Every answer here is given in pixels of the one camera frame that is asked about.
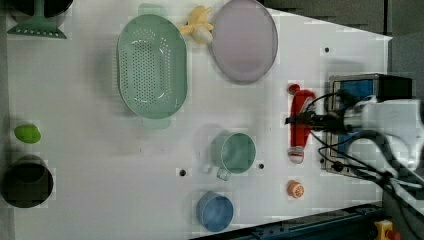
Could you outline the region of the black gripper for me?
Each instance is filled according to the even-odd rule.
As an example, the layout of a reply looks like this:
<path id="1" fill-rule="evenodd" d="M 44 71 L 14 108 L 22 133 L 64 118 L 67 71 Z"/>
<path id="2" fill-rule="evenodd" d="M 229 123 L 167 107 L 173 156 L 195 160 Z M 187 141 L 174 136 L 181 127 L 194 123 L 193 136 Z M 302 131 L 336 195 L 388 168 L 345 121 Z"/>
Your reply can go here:
<path id="1" fill-rule="evenodd" d="M 325 115 L 300 113 L 285 119 L 286 124 L 295 124 L 297 131 L 329 132 L 332 134 L 346 134 L 343 111 L 330 111 Z"/>

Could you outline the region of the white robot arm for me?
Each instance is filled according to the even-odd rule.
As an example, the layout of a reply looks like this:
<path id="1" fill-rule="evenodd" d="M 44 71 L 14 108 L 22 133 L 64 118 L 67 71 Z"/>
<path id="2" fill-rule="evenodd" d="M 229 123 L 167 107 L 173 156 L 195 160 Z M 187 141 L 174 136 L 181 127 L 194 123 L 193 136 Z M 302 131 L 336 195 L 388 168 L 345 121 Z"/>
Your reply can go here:
<path id="1" fill-rule="evenodd" d="M 356 97 L 338 96 L 343 107 L 317 114 L 311 109 L 315 100 L 311 100 L 299 112 L 285 120 L 286 124 L 302 126 L 315 131 L 334 135 L 350 135 L 358 138 L 375 139 L 381 145 L 392 168 L 405 167 L 415 171 L 423 158 L 423 102 L 419 99 L 395 99 L 379 102 L 371 95 L 361 100 Z M 384 137 L 394 137 L 407 149 L 408 156 L 396 160 L 389 143 L 383 143 Z"/>

